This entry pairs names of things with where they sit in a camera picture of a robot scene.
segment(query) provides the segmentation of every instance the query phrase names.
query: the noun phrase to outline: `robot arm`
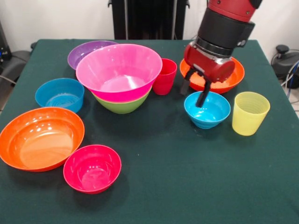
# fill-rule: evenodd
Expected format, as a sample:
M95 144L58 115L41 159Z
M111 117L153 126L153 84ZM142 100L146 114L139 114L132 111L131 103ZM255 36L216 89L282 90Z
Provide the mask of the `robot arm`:
M255 24L250 19L262 0L210 0L195 41L185 49L190 70L181 87L185 94L191 75L203 76L206 84L196 106L202 107L211 83L224 82L235 69L231 55L244 47Z

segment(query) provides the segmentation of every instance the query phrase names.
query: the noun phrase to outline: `green tablecloth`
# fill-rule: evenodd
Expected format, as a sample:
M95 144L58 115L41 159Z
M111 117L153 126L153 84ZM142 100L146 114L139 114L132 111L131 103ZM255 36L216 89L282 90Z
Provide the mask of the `green tablecloth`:
M0 130L38 108L37 88L59 77L75 78L68 53L87 40L40 40L5 110ZM180 63L188 41L127 41ZM71 189L62 167L29 173L0 162L1 224L294 224L299 223L299 122L257 41L236 49L244 80L223 94L231 106L242 91L268 98L271 110L258 132L242 137L232 114L210 130L196 128L178 89L150 93L135 112L111 113L89 93L78 113L83 146L104 144L121 156L115 184L98 195Z

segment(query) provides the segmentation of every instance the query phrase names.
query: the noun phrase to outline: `black cylinder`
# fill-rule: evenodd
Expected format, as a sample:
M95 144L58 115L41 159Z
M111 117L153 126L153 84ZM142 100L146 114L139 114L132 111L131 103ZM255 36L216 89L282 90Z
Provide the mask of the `black cylinder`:
M228 18L207 8L198 35L213 45L234 49L246 26L246 22Z

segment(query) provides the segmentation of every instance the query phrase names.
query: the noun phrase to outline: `yellow cup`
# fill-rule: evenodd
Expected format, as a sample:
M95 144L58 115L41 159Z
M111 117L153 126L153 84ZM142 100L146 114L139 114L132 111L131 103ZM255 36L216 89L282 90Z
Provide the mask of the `yellow cup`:
M256 92L241 92L235 97L233 129L240 135L253 135L270 110L266 97Z

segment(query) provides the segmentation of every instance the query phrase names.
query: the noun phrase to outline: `red cup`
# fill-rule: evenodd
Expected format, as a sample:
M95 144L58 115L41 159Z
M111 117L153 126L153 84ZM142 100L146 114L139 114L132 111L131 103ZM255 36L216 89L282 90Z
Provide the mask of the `red cup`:
M157 95L167 95L170 92L178 69L173 60L162 58L162 63L162 70L153 84L153 90Z

